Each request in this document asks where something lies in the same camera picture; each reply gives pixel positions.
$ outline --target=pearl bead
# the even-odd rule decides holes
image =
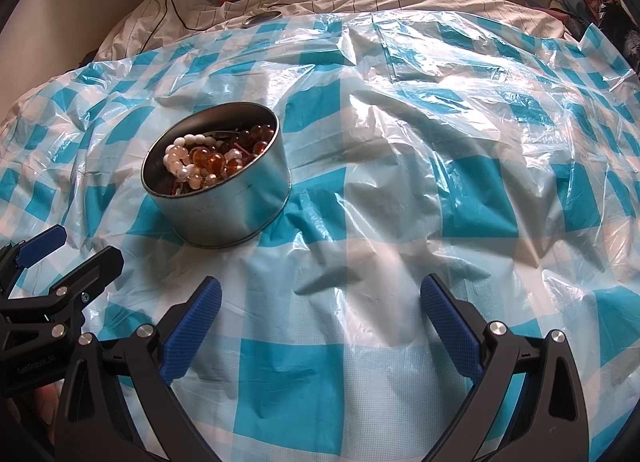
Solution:
[[[242,152],[238,149],[232,148],[225,153],[225,159],[230,161],[231,159],[242,159]]]
[[[169,173],[172,175],[177,175],[178,171],[182,168],[182,163],[180,161],[174,161],[173,163],[168,163],[166,169],[169,170]]]
[[[191,177],[189,177],[189,187],[191,189],[198,189],[200,188],[201,184],[202,184],[202,177],[199,176],[198,174],[192,175]]]
[[[204,185],[209,187],[218,184],[218,176],[215,173],[210,173],[204,178]]]
[[[174,145],[172,152],[175,153],[180,159],[184,159],[185,157],[189,157],[189,151],[185,147],[177,147]]]
[[[189,170],[186,168],[179,169],[178,172],[175,174],[175,178],[178,180],[178,182],[186,181],[187,177],[189,177]]]

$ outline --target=amber bead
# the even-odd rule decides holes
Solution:
[[[207,159],[207,171],[215,175],[219,175],[222,167],[225,165],[225,158],[222,153],[212,153]]]
[[[207,168],[209,155],[209,149],[205,147],[195,147],[191,152],[189,152],[191,163],[196,165],[198,168]]]
[[[262,135],[262,127],[260,125],[256,125],[249,130],[249,135],[254,141],[260,141],[260,136]]]
[[[231,177],[234,173],[237,173],[244,168],[244,161],[242,159],[231,159],[226,163],[226,174]]]
[[[217,147],[217,150],[220,153],[227,153],[229,150],[231,150],[231,145],[228,141],[225,141],[219,147]]]
[[[269,125],[263,125],[262,129],[260,130],[260,140],[267,141],[268,143],[270,143],[271,140],[273,139],[274,133],[275,132],[271,129]]]
[[[258,141],[255,145],[254,145],[254,153],[257,153],[258,155],[260,155],[261,153],[263,153],[267,146],[269,144],[266,141]]]
[[[249,134],[249,130],[240,132],[240,135],[238,135],[238,144],[246,150],[251,150],[254,146],[254,140]]]

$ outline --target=gingham pattern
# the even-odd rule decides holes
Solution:
[[[594,460],[640,395],[639,93],[594,27],[575,46],[468,14],[383,12],[203,34],[23,99],[2,134],[0,232],[66,227],[25,293],[122,250],[123,275],[87,312],[101,339],[157,321],[205,275],[222,282],[174,390],[225,461],[421,460],[469,388],[420,315],[430,272],[487,320],[566,332]],[[254,240],[196,249],[140,165],[176,121],[235,100],[281,118],[292,192]]]

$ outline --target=wire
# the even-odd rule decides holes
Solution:
[[[158,27],[160,27],[160,24],[162,23],[162,21],[166,18],[167,13],[169,12],[168,1],[169,0],[164,0],[164,14],[162,15],[162,18],[158,21],[158,23],[154,27],[154,30],[149,33],[149,36],[147,36],[145,44],[142,46],[142,49],[140,49],[140,53],[139,54],[142,54],[142,52],[145,51],[146,45],[149,43],[149,40],[151,40],[151,36],[154,35],[154,33],[158,30]],[[170,0],[170,1],[171,1],[172,6],[174,7],[175,14],[177,15],[178,19],[182,23],[182,26],[186,30],[194,31],[194,32],[202,32],[202,31],[206,31],[208,29],[208,28],[206,28],[206,29],[190,28],[187,24],[184,23],[184,20],[182,20],[182,17],[180,16],[180,13],[178,13],[178,8],[175,6],[174,0]]]

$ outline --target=blue gripper pad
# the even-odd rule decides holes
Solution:
[[[66,231],[61,225],[50,227],[27,243],[20,246],[15,264],[29,268],[65,245]]]
[[[222,288],[218,280],[207,277],[200,288],[202,291],[164,342],[160,376],[167,386],[187,373],[222,305]]]
[[[478,338],[431,277],[422,280],[420,306],[433,323],[458,373],[478,381],[484,371]]]

